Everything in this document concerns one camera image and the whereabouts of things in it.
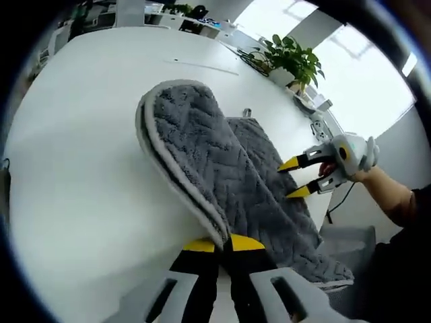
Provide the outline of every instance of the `gripper jaw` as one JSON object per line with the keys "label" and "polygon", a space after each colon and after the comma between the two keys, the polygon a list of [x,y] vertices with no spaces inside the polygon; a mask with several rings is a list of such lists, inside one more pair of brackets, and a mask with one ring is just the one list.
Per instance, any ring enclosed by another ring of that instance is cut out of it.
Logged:
{"label": "gripper jaw", "polygon": [[328,193],[345,182],[347,182],[347,179],[343,177],[342,171],[340,169],[335,169],[327,176],[317,178],[307,185],[297,188],[286,195],[286,197],[290,199],[294,197],[306,197],[314,192],[318,192],[319,194]]}

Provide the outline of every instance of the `human hand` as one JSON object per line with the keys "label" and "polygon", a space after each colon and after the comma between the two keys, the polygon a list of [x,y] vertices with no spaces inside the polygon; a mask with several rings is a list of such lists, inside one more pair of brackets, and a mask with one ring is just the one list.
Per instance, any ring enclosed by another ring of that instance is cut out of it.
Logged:
{"label": "human hand", "polygon": [[[322,163],[319,168],[319,177],[328,176],[331,172],[334,171],[336,167],[337,165],[334,163]],[[369,177],[370,173],[371,171],[364,172],[363,170],[359,170],[353,176],[351,176],[349,180],[351,180],[352,182],[363,182]]]}

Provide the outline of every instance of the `textured fabric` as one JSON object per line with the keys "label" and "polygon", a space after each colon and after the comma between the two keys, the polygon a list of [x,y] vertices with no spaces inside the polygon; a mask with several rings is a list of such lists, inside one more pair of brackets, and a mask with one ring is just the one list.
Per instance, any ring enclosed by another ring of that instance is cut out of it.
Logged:
{"label": "textured fabric", "polygon": [[321,239],[304,201],[284,198],[296,184],[277,173],[281,160],[255,120],[227,121],[210,89],[180,80],[146,94],[136,124],[141,146],[216,243],[249,236],[313,283],[352,283],[343,264],[316,251]]}

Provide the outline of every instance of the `plant pot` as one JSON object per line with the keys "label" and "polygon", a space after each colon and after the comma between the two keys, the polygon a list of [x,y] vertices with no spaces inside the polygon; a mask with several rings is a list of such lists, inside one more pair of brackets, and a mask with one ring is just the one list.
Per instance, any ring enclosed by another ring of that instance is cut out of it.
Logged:
{"label": "plant pot", "polygon": [[282,89],[285,89],[287,84],[295,80],[295,77],[290,72],[281,67],[271,71],[268,78]]}

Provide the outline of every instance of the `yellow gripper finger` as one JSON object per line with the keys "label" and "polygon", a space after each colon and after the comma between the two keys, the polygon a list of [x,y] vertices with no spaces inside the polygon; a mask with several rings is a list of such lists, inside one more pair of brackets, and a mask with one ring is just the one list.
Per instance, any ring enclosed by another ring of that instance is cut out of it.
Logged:
{"label": "yellow gripper finger", "polygon": [[278,168],[278,172],[288,172],[290,170],[296,170],[298,169],[299,166],[299,162],[298,162],[298,156],[292,157],[290,158],[286,163],[284,163],[283,165],[281,165]]}

